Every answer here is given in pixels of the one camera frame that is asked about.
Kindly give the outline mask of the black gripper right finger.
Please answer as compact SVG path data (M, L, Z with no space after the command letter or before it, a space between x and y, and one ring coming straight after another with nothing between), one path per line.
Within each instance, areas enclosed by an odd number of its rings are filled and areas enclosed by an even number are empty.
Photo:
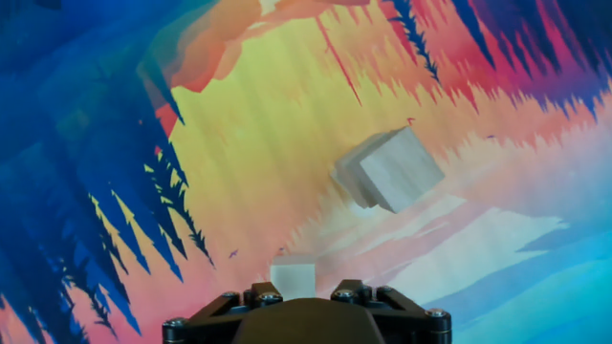
M332 301L351 304L364 311L369 325L384 343L451 344L449 312L424 309L389 286L371 287L361 280L344 279L330 294Z

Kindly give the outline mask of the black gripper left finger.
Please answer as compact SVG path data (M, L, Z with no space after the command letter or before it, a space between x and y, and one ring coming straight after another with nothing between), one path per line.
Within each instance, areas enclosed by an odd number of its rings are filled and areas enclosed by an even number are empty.
M224 292L189 318L166 320L162 343L204 343L216 335L235 333L249 312L282 301L283 296L271 282L254 283L243 292Z

